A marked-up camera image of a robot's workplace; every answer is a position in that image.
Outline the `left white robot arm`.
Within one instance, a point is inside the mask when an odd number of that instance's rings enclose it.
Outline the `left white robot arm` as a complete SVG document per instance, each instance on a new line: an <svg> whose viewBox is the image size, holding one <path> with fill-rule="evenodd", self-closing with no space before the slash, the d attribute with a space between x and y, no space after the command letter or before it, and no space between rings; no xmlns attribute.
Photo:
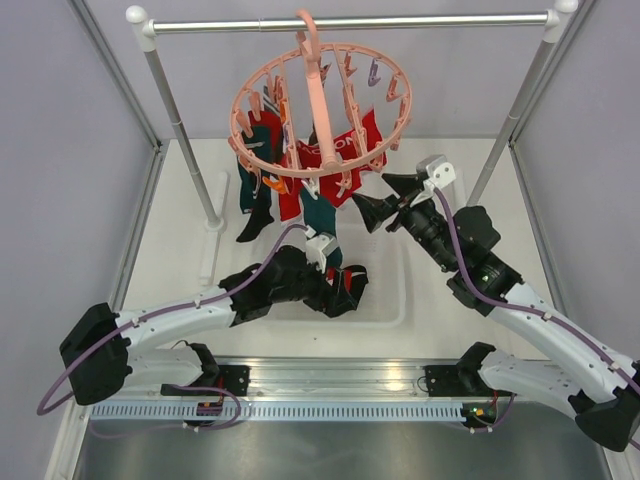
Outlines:
<svg viewBox="0 0 640 480"><path fill-rule="evenodd" d="M59 348L74 400L93 405L137 385L158 385L165 394L184 385L207 395L219 380L213 355L201 344L189 344L184 356L164 355L161 346L260 319L279 303L339 317L358 308L368 282L362 265L321 272L302 250L285 245L192 300L120 312L93 305Z"/></svg>

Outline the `pink round clip hanger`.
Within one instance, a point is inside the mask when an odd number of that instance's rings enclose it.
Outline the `pink round clip hanger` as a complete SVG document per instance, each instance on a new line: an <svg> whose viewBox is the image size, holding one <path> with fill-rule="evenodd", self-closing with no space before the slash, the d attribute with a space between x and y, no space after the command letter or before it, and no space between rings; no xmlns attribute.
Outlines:
<svg viewBox="0 0 640 480"><path fill-rule="evenodd" d="M299 178L302 185L312 197L320 191L319 180L326 176L337 175L341 179L336 183L340 189L352 187L352 174L358 168L366 166L374 172L381 172L384 167L386 151L397 150L401 135L410 123L412 107L412 87L401 67L390 57L374 49L351 43L322 43L319 40L318 26L311 14L300 9L296 16L302 20L303 26L296 32L298 47L290 52L275 57L257 70L239 90L231 107L229 126L230 137L228 143L237 157L239 164L256 175L261 172L271 172L277 177L275 183L266 184L282 194L287 191L284 181L286 177ZM354 159L343 160L336 153L334 135L331 130L327 96L323 86L326 74L323 70L322 53L329 51L334 54L337 69L342 83L346 118L352 128L352 142L356 151ZM393 130L388 137L377 141L372 147L368 145L368 135L362 124L360 107L355 98L355 87L351 81L354 70L350 66L351 55L357 53L367 56L374 61L386 65L391 71L391 78L385 99L387 102L399 103L399 113L395 119ZM297 148L297 136L294 129L291 112L291 100L285 63L300 57L304 65L308 98L312 114L313 127L316 129L318 147L320 150L320 165L318 167L304 167L300 162ZM254 90L253 86L261 79L266 80L269 98L280 109L280 130L284 133L284 162L272 164L257 158L246 148L243 134L253 136L252 119L259 120L263 107L263 94Z"/></svg>

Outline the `teal green sock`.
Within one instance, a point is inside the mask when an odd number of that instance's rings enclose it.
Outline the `teal green sock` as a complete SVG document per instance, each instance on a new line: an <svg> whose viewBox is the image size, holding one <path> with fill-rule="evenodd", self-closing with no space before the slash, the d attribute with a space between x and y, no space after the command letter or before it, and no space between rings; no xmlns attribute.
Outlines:
<svg viewBox="0 0 640 480"><path fill-rule="evenodd" d="M300 199L303 204L303 221L306 226L312 227L318 233L331 234L336 237L336 208L322 195L316 198L303 188L300 191ZM338 242L338 248L329 256L327 270L340 268L343 262L343 254Z"/></svg>

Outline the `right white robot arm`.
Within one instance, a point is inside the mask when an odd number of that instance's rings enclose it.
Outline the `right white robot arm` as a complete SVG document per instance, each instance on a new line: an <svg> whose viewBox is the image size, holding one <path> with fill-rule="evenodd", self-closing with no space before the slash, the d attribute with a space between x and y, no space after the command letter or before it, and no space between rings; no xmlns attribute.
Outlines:
<svg viewBox="0 0 640 480"><path fill-rule="evenodd" d="M404 229L449 274L465 307L516 333L547 358L538 365L478 342L457 364L459 388L478 395L507 391L573 419L614 452L638 443L639 364L606 346L545 302L492 251L500 235L482 206L453 212L444 193L417 175L386 174L393 194L353 200L369 232Z"/></svg>

